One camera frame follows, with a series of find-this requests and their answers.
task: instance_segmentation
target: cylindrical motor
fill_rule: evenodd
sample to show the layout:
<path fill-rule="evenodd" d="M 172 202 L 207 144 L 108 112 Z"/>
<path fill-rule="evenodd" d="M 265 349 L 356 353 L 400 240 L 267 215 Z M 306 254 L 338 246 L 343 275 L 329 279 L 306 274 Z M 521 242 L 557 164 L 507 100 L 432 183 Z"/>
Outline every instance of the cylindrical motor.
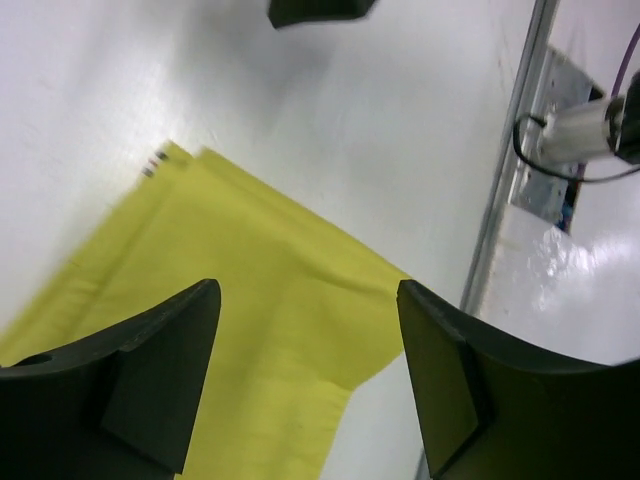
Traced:
<path fill-rule="evenodd" d="M 540 137 L 545 164 L 585 162 L 615 152 L 624 98 L 596 100 L 550 114 Z"/>

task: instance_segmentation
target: table surface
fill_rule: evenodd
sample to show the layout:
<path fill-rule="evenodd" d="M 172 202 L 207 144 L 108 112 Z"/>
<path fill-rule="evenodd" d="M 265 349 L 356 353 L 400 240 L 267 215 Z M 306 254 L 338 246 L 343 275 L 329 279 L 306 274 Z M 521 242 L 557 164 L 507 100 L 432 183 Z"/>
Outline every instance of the table surface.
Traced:
<path fill-rule="evenodd" d="M 381 0 L 274 31 L 258 0 L 0 0 L 0 324 L 170 138 L 217 149 L 458 302 L 533 0 Z M 403 357 L 324 479 L 413 478 Z"/>

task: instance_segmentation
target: fold in cloth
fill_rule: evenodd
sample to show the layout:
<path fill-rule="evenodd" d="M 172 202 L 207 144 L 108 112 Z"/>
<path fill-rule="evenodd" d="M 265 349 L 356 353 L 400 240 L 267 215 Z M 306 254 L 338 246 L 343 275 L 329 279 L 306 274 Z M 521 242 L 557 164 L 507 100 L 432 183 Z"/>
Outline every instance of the fold in cloth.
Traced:
<path fill-rule="evenodd" d="M 406 276 L 220 155 L 176 145 L 0 341 L 0 364 L 203 278 L 222 311 L 186 479 L 318 478 L 353 390 L 402 350 Z"/>

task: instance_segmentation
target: fabric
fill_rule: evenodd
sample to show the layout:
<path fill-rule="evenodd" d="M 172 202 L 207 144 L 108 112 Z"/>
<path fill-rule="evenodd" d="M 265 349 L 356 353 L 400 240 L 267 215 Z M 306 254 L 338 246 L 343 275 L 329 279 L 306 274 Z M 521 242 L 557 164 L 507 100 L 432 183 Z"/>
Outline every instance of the fabric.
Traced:
<path fill-rule="evenodd" d="M 222 311 L 184 478 L 316 479 L 349 396 L 402 350 L 406 276 L 215 152 L 164 152 L 5 334 L 0 364 L 215 278 Z"/>

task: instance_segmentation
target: purple cable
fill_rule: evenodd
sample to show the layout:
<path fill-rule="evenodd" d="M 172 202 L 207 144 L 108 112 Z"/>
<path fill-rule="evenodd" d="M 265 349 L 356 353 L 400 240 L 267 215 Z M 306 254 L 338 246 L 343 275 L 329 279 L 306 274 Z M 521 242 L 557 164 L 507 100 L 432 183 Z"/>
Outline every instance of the purple cable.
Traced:
<path fill-rule="evenodd" d="M 624 53 L 624 57 L 622 58 L 622 63 L 620 64 L 620 68 L 618 69 L 618 75 L 616 75 L 616 81 L 613 83 L 613 90 L 611 90 L 611 96 L 616 97 L 620 93 L 620 87 L 622 86 L 622 80 L 624 80 L 624 75 L 627 73 L 627 68 L 629 67 L 629 62 L 631 61 L 631 57 L 633 56 L 633 51 L 638 44 L 638 40 L 640 40 L 640 24 L 638 28 L 636 28 L 635 33 L 631 37 L 631 41 L 629 42 L 629 46 L 627 47 L 627 51 Z"/>

